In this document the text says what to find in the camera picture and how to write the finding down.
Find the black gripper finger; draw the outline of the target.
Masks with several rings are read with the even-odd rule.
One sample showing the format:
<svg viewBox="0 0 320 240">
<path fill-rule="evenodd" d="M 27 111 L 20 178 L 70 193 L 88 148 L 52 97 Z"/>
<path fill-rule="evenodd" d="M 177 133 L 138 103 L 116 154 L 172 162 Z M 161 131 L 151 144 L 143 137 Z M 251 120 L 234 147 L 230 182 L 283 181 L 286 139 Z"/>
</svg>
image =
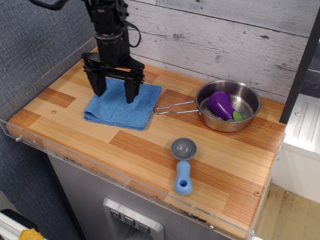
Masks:
<svg viewBox="0 0 320 240">
<path fill-rule="evenodd" d="M 106 77 L 101 69 L 94 69 L 89 66 L 84 66 L 87 78 L 94 91 L 94 94 L 101 97 L 107 89 Z"/>
<path fill-rule="evenodd" d="M 128 104 L 131 104 L 139 94 L 140 84 L 141 80 L 137 77 L 127 77 L 124 80 L 126 102 Z"/>
</svg>

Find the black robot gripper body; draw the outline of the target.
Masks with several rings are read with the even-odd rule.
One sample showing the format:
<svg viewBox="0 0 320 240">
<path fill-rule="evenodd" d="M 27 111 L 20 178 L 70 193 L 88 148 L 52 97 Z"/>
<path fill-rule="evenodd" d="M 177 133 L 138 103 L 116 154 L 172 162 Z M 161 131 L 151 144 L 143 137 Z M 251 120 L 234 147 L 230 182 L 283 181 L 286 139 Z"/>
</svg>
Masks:
<svg viewBox="0 0 320 240">
<path fill-rule="evenodd" d="M 84 52 L 84 71 L 90 82 L 101 82 L 104 77 L 145 81 L 144 65 L 130 55 L 129 34 L 119 32 L 111 35 L 96 33 L 97 52 Z"/>
</svg>

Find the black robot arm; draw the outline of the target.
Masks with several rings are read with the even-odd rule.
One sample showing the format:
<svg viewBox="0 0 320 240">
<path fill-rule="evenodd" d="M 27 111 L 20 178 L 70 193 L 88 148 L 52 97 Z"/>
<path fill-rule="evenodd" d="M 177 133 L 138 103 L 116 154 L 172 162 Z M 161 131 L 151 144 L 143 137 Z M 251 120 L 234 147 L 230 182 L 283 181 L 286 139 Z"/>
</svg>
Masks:
<svg viewBox="0 0 320 240">
<path fill-rule="evenodd" d="M 97 52 L 82 53 L 84 71 L 98 97 L 107 90 L 106 78 L 124 81 L 127 103 L 132 103 L 144 82 L 144 64 L 130 55 L 128 5 L 123 0 L 87 0 L 85 6 L 94 25 Z"/>
</svg>

